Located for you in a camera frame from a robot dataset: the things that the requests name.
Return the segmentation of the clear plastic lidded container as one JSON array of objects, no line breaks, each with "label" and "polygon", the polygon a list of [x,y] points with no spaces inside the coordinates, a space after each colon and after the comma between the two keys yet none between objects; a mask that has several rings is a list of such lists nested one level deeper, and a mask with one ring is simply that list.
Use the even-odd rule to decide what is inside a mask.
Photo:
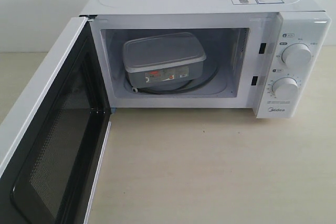
[{"label": "clear plastic lidded container", "polygon": [[191,33],[181,32],[127,41],[122,59],[137,89],[199,78],[207,55]]}]

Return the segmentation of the white microwave door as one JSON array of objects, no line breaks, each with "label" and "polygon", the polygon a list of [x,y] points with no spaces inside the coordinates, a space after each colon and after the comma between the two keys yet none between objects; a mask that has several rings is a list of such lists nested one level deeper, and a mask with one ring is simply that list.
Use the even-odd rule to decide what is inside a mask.
[{"label": "white microwave door", "polygon": [[87,223],[110,128],[93,38],[75,17],[1,124],[1,223]]}]

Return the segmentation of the white Midea microwave oven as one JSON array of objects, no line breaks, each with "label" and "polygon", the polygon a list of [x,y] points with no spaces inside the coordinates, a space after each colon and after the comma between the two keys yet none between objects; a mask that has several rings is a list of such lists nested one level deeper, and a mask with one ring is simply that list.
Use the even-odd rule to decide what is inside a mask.
[{"label": "white Midea microwave oven", "polygon": [[[111,109],[252,109],[260,119],[290,118],[331,24],[315,0],[283,4],[234,5],[231,0],[88,0],[81,16],[94,18],[93,38]],[[202,88],[183,94],[135,93],[122,59],[130,40],[188,32],[215,61],[218,73]],[[281,59],[302,43],[311,61],[288,68]],[[272,93],[274,82],[290,77],[298,93],[288,100]]]}]

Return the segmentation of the glass turntable plate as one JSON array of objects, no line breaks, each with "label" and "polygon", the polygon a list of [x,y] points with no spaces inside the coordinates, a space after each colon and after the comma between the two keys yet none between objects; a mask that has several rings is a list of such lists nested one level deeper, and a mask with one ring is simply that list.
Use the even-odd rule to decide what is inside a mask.
[{"label": "glass turntable plate", "polygon": [[210,81],[212,81],[214,77],[217,75],[217,73],[218,73],[218,66],[216,66],[215,61],[206,58],[206,60],[203,63],[203,73],[197,79],[177,83],[169,82],[167,84],[161,84],[159,86],[137,89],[131,86],[125,70],[125,76],[127,82],[131,86],[133,92],[155,94],[155,95],[183,94],[198,90],[203,86],[207,85]]}]

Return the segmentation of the lower white control knob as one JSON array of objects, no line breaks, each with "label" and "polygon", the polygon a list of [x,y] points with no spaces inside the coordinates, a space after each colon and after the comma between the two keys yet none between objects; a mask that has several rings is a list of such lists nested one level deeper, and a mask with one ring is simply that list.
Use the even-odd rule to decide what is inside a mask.
[{"label": "lower white control knob", "polygon": [[274,82],[271,90],[277,99],[288,100],[296,96],[299,88],[295,79],[285,77]]}]

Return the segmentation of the white control knob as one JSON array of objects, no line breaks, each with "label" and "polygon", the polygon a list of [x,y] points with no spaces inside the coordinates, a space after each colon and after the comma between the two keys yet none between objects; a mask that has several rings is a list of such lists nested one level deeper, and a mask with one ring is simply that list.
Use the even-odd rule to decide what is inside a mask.
[{"label": "white control knob", "polygon": [[308,46],[297,43],[286,48],[281,55],[281,59],[288,68],[299,68],[311,61],[312,54]]},{"label": "white control knob", "polygon": [[299,88],[295,79],[285,77],[274,82],[271,90],[277,99],[288,100],[296,96]]}]

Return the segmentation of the upper white control knob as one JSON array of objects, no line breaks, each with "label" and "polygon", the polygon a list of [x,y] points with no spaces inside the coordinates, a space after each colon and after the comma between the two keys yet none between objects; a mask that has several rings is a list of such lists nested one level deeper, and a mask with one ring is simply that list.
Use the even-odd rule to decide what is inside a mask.
[{"label": "upper white control knob", "polygon": [[281,55],[281,59],[288,68],[299,68],[311,61],[312,54],[308,46],[297,43],[286,48]]}]

